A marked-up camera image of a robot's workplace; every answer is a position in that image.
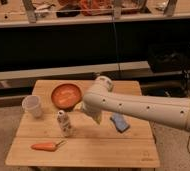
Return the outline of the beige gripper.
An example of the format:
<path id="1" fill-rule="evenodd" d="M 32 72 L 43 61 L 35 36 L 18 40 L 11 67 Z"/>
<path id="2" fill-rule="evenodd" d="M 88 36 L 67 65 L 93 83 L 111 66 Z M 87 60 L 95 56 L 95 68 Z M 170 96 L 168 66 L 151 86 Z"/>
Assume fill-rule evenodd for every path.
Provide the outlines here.
<path id="1" fill-rule="evenodd" d="M 74 109 L 91 117 L 97 124 L 100 124 L 102 121 L 102 111 L 99 108 L 80 102 L 74 107 Z"/>

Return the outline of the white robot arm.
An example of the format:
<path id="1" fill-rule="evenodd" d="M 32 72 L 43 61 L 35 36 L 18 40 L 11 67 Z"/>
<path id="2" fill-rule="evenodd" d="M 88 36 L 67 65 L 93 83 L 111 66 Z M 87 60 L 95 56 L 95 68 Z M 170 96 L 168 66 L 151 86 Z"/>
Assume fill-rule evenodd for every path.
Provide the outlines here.
<path id="1" fill-rule="evenodd" d="M 82 96 L 81 111 L 94 121 L 105 110 L 190 132 L 190 98 L 121 94 L 113 88 L 109 77 L 97 77 Z"/>

